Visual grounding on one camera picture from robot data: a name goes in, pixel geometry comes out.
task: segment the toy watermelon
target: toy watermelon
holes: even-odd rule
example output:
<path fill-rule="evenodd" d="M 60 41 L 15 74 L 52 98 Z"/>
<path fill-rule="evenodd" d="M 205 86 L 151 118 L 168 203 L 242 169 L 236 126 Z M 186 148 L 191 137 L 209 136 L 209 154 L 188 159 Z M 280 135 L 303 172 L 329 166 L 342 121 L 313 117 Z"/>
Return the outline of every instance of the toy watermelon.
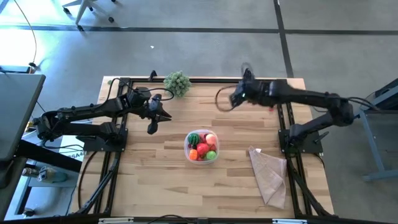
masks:
<path fill-rule="evenodd" d="M 192 146 L 196 146 L 199 142 L 200 142 L 200 137 L 198 134 L 190 134 L 188 137 L 188 142 L 189 144 L 191 144 Z"/>

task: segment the gray floor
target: gray floor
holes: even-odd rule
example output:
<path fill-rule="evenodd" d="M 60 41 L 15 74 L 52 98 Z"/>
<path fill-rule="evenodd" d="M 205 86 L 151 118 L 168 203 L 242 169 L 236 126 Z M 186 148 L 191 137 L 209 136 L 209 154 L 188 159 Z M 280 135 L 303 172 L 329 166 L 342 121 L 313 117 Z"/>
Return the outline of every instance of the gray floor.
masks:
<path fill-rule="evenodd" d="M 39 17 L 30 11 L 29 1 L 20 2 L 26 4 L 35 25 L 73 24 L 62 12 L 46 10 Z M 54 5 L 60 5 L 58 1 L 45 2 L 52 5 L 41 7 L 58 10 Z M 114 13 L 119 26 L 277 28 L 271 0 L 119 0 L 116 6 L 98 2 Z M 280 6 L 287 29 L 398 29 L 397 1 L 281 0 Z M 75 15 L 76 9 L 70 9 Z M 5 23 L 2 16 L 6 15 L 9 23 L 24 24 L 17 12 L 5 8 L 0 23 Z M 53 21 L 43 21 L 52 14 L 56 15 Z M 82 23 L 113 26 L 89 11 Z M 286 77 L 278 34 L 35 33 L 39 45 L 36 62 L 40 64 L 37 73 L 47 76 L 39 99 L 46 110 L 96 101 L 105 75 L 149 75 L 151 70 L 167 75 L 183 70 L 190 76 L 240 76 L 242 62 L 250 62 L 259 77 Z M 0 54 L 1 63 L 31 61 L 34 49 L 29 30 L 0 29 L 0 36 L 0 49 L 7 52 Z M 398 36 L 288 35 L 287 43 L 294 75 L 304 78 L 309 90 L 365 97 L 398 77 Z M 34 116 L 40 113 L 36 108 Z M 362 125 L 355 122 L 328 131 L 323 140 L 324 160 L 335 213 L 396 223 L 398 179 L 362 181 L 363 174 L 376 171 Z"/>

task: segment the desk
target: desk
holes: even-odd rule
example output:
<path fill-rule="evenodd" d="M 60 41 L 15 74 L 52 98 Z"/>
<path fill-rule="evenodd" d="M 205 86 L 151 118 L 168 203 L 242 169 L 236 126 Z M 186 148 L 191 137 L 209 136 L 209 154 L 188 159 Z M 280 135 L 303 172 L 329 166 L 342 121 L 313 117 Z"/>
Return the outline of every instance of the desk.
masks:
<path fill-rule="evenodd" d="M 109 90 L 107 82 L 112 78 L 104 77 L 99 103 L 105 100 Z M 295 88 L 305 88 L 302 78 L 288 79 L 288 83 Z M 158 131 L 152 136 L 146 133 L 147 119 L 128 115 L 129 137 L 119 166 L 113 217 L 158 217 L 166 214 L 220 218 L 294 216 L 287 177 L 285 209 L 264 206 L 247 153 L 252 145 L 266 154 L 284 157 L 279 152 L 277 111 L 244 103 L 230 113 L 219 112 L 214 105 L 214 97 L 222 86 L 228 85 L 231 84 L 193 83 L 185 98 L 165 101 L 164 109 L 173 116 L 172 121 L 159 123 Z M 163 87 L 163 84 L 135 83 L 134 86 L 156 88 Z M 220 93 L 223 106 L 228 106 L 226 97 L 232 91 Z M 115 97 L 116 92 L 114 84 L 111 97 Z M 153 91 L 152 95 L 155 93 L 164 94 L 163 91 Z M 296 123 L 312 118 L 308 106 L 293 103 L 292 107 Z M 105 121 L 110 119 L 98 118 L 93 123 Z M 215 163 L 198 166 L 185 158 L 185 136 L 195 129 L 210 129 L 218 135 L 221 150 Z M 97 153 L 87 168 L 81 188 L 82 203 L 98 186 L 103 156 L 104 153 Z M 302 157 L 309 189 L 324 208 L 333 213 L 322 163 L 311 154 L 303 154 Z M 104 192 L 102 205 L 105 204 L 107 190 Z M 301 191 L 297 192 L 300 208 L 304 210 Z M 71 212 L 76 210 L 75 194 Z"/>

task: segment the toy orange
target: toy orange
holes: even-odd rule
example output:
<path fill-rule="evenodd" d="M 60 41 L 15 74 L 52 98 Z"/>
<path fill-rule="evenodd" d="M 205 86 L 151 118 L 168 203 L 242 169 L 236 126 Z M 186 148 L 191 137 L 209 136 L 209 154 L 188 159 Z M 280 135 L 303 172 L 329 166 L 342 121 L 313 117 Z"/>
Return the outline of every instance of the toy orange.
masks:
<path fill-rule="evenodd" d="M 189 159 L 190 160 L 196 160 L 198 158 L 198 151 L 191 149 L 189 151 Z"/>

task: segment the chair wheel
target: chair wheel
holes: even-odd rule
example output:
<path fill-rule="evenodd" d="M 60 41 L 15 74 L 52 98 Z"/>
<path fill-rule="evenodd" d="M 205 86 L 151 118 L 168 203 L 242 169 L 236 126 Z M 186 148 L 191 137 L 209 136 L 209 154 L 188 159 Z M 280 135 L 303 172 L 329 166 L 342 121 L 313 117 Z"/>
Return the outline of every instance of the chair wheel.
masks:
<path fill-rule="evenodd" d="M 66 13 L 66 14 L 70 14 L 70 11 L 69 11 L 69 9 L 67 9 L 67 8 L 63 8 L 63 11 L 64 11 L 64 13 Z"/>

